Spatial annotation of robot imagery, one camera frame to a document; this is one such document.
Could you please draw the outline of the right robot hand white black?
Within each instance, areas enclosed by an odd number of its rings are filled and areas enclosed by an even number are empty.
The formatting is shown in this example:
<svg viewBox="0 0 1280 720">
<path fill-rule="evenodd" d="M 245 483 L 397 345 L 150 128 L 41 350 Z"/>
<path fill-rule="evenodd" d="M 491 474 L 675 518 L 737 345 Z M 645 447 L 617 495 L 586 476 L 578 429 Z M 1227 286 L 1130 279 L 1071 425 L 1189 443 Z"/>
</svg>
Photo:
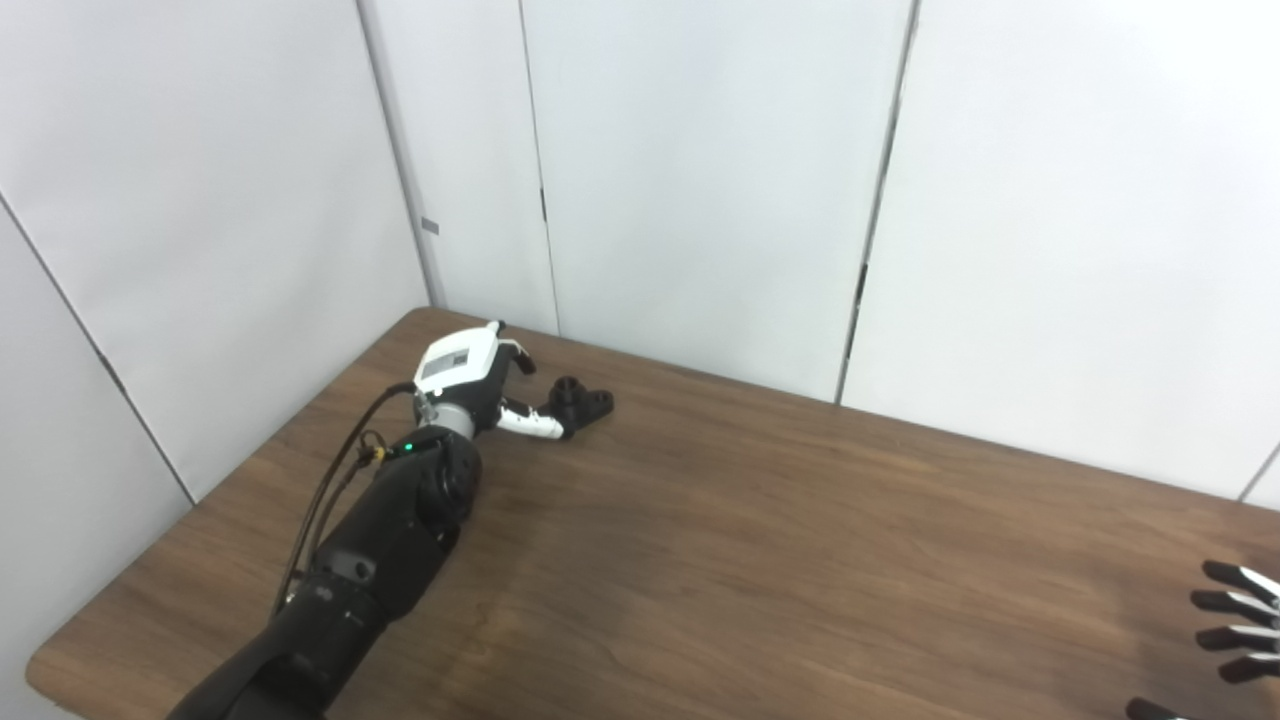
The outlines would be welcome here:
<svg viewBox="0 0 1280 720">
<path fill-rule="evenodd" d="M 1201 571 L 1219 587 L 1196 589 L 1190 603 L 1202 612 L 1233 615 L 1242 624 L 1212 626 L 1196 633 L 1208 652 L 1240 651 L 1219 667 L 1219 678 L 1240 685 L 1279 675 L 1279 583 L 1251 568 L 1206 560 Z"/>
</svg>

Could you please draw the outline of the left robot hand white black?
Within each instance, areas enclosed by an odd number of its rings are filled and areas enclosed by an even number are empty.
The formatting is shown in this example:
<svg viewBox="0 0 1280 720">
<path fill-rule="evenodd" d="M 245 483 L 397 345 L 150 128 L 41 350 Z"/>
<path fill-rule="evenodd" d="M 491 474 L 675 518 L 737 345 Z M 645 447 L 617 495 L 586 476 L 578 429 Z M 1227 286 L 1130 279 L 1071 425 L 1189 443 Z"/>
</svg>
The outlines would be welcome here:
<svg viewBox="0 0 1280 720">
<path fill-rule="evenodd" d="M 419 427 L 438 427 L 466 439 L 504 430 L 539 439 L 567 439 L 570 432 L 548 411 L 506 396 L 511 368 L 532 375 L 538 366 L 516 340 L 502 336 L 506 324 L 457 331 L 433 342 L 413 375 L 413 413 Z"/>
</svg>

